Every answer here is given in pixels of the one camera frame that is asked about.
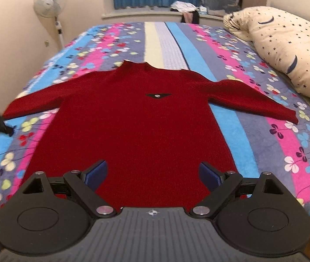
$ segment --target sweater sleeve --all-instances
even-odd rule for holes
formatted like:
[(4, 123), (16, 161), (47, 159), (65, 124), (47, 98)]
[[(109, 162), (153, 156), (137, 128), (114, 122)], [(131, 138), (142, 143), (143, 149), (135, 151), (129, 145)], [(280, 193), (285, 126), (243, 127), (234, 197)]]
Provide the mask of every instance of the sweater sleeve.
[(95, 79), (102, 78), (106, 72), (91, 72), (70, 79), (64, 83), (51, 85), (45, 89), (15, 99), (3, 113), (5, 120), (35, 114), (60, 107), (62, 101), (79, 90), (86, 88)]
[(298, 124), (294, 110), (284, 107), (240, 81), (205, 83), (201, 86), (201, 91), (208, 96), (210, 103)]

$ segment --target red sweater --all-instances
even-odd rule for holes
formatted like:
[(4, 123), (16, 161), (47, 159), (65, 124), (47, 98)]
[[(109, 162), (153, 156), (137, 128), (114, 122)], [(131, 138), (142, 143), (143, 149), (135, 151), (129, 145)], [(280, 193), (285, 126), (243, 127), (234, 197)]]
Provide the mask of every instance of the red sweater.
[(209, 193), (200, 162), (236, 170), (208, 102), (298, 123), (295, 111), (242, 82), (129, 61), (18, 98), (3, 116), (60, 108), (24, 179), (35, 171), (62, 176), (103, 159), (108, 177), (97, 193), (112, 206), (190, 208)]

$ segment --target colorful striped bedspread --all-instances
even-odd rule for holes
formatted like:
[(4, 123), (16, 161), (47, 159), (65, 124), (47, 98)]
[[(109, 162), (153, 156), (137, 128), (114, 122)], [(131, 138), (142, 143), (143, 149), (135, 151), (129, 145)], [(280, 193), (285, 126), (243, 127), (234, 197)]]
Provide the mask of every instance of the colorful striped bedspread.
[[(310, 100), (224, 29), (173, 22), (96, 26), (50, 59), (18, 97), (91, 71), (116, 68), (125, 59), (190, 69), (212, 81), (237, 79), (294, 109), (298, 125), (210, 105), (238, 171), (252, 178), (273, 172), (310, 214)], [(0, 134), (0, 206), (18, 189), (57, 111), (12, 119), (8, 125), (15, 126), (15, 135)]]

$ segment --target pillow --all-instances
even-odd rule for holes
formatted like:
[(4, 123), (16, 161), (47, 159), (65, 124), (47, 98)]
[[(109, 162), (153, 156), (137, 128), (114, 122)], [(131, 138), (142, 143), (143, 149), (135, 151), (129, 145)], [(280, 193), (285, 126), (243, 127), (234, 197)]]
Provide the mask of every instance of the pillow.
[(260, 57), (310, 97), (309, 21), (273, 7), (250, 7), (226, 15), (223, 22), (238, 38), (252, 40)]

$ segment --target metal screw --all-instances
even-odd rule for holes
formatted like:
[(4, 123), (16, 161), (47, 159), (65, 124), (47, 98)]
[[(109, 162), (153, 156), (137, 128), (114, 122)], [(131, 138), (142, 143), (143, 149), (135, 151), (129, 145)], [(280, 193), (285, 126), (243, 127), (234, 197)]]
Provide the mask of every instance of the metal screw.
[(207, 215), (210, 212), (210, 209), (206, 206), (196, 206), (194, 207), (193, 212), (196, 215)]
[(114, 211), (111, 206), (100, 206), (97, 208), (97, 213), (100, 215), (110, 215)]

